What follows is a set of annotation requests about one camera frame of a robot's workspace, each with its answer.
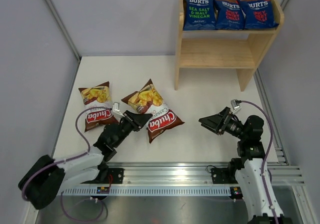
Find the large Chuba cassava chips bag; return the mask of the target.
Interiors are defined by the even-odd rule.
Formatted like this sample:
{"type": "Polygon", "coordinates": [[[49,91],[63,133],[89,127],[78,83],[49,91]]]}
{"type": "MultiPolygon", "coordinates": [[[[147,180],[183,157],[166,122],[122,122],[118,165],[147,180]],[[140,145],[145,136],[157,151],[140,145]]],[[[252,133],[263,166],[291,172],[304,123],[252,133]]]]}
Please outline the large Chuba cassava chips bag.
{"type": "Polygon", "coordinates": [[[149,143],[164,131],[184,124],[161,97],[151,79],[139,90],[121,100],[139,114],[151,114],[146,125],[149,143]]]}

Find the blue Burts chilli bag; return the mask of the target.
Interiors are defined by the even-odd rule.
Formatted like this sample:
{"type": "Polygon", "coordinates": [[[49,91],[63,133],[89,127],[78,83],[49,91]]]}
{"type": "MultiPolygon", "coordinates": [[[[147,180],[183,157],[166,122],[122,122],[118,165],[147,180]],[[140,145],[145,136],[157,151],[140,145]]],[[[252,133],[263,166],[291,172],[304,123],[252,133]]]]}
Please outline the blue Burts chilli bag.
{"type": "Polygon", "coordinates": [[[214,0],[217,30],[242,30],[245,18],[237,0],[214,0]]]}
{"type": "Polygon", "coordinates": [[[272,0],[237,0],[245,14],[244,29],[276,28],[272,0]]]}

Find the blue Burts sea salt bag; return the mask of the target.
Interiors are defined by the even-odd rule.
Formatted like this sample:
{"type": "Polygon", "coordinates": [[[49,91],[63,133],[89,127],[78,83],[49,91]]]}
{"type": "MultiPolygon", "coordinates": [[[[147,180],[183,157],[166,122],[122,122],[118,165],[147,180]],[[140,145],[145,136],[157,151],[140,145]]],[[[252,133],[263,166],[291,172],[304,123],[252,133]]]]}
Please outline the blue Burts sea salt bag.
{"type": "Polygon", "coordinates": [[[183,31],[216,30],[214,0],[185,0],[183,31]]]}

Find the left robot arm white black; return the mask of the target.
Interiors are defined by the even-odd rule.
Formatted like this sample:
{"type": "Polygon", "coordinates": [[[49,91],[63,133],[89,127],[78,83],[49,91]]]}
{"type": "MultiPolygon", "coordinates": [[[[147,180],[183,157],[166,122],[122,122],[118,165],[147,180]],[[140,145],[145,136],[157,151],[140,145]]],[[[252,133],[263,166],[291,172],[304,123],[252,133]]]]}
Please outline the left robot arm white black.
{"type": "Polygon", "coordinates": [[[41,156],[18,183],[22,199],[41,210],[66,189],[93,180],[103,183],[108,178],[107,162],[117,153],[117,147],[131,132],[140,131],[151,117],[125,111],[119,122],[105,125],[86,151],[60,159],[41,156]]]}

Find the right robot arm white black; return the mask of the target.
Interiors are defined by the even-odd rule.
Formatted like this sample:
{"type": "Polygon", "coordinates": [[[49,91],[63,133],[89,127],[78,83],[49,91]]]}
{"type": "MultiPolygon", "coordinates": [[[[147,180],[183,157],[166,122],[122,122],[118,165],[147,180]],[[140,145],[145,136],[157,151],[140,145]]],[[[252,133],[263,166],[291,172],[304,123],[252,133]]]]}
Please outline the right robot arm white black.
{"type": "Polygon", "coordinates": [[[261,136],[264,120],[250,115],[242,123],[229,107],[221,112],[199,119],[201,126],[222,135],[229,133],[239,139],[238,157],[232,158],[226,168],[211,167],[214,184],[237,184],[245,201],[250,224],[291,224],[285,217],[272,188],[267,166],[269,149],[265,149],[261,136]]]}

